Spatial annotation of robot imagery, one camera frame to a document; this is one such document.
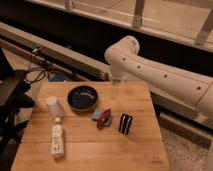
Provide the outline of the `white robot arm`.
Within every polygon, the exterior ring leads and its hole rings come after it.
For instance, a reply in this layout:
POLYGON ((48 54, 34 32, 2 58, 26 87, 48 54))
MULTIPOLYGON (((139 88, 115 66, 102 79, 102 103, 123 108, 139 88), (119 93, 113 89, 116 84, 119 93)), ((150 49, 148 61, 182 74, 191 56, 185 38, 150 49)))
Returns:
POLYGON ((116 82, 134 75, 194 107, 213 119, 213 78, 138 55, 140 44, 133 36, 125 36, 105 51, 109 78, 116 82))

